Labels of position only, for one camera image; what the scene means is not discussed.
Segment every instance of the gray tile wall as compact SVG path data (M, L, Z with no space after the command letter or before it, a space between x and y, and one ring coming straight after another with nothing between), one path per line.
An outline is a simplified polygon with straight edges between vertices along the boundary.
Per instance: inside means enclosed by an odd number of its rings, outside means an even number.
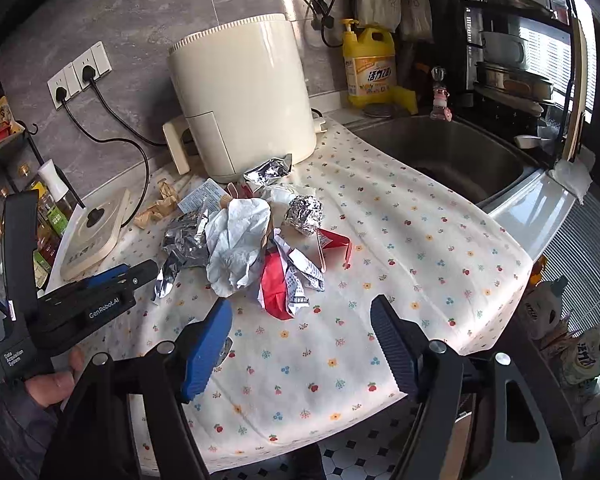
M346 16L346 2L337 0L336 20ZM36 142L42 155L52 157L78 193L86 194L138 162L139 155L131 146L103 146L82 136L52 104L46 82L53 74L103 41L113 72L101 79L101 92L140 133L159 140L161 125L180 114L166 66L168 47L192 32L270 12L295 21L309 94L345 89L340 50L322 44L301 0L47 0L0 47L0 79L15 116L40 127ZM78 94L69 106L92 134L129 136L92 91ZM149 156L155 150L146 147ZM32 156L25 152L22 160L32 162Z

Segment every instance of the stainless steel sink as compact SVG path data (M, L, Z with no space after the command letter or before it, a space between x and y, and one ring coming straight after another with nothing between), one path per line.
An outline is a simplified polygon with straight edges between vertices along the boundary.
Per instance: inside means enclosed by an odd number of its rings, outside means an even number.
M542 173L526 153L465 122L415 116L348 128L485 210L507 191Z

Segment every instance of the white tablecloth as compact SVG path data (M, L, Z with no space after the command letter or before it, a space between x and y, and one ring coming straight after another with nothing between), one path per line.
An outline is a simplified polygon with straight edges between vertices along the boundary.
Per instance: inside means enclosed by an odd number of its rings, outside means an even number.
M369 321L385 294L404 319L462 354L489 348L513 313L532 262L496 222L461 196L328 121L315 153L286 182L317 189L323 227L350 237L350 266L331 250L326 291L308 291L310 308L280 321L240 294L232 296L234 346L203 394L184 406L210 471L256 462L342 430L402 397ZM155 184L177 178L170 165ZM195 182L202 182L202 175ZM170 219L123 230L99 270L147 258L161 264ZM310 238L289 240L315 257ZM202 319L216 297L204 269L184 270L176 287L138 304L84 341L87 356L140 356ZM156 470L141 398L132 399L139 459Z

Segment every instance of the yellow pump bottle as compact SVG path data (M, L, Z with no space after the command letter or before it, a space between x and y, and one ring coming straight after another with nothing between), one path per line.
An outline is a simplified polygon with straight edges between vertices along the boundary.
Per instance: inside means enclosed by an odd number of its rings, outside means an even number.
M388 30L367 27L358 37L351 30L357 20L342 20L342 55L347 72L349 102L356 108L389 103L395 86L395 46Z

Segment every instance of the finger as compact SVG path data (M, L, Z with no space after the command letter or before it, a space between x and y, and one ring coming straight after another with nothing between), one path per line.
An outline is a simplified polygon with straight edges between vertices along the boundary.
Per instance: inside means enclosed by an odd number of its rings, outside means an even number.
M71 372L38 375L24 384L29 395L43 408L69 397L75 386Z
M79 346L74 346L69 352L69 366L75 372L81 372L84 368L84 352Z

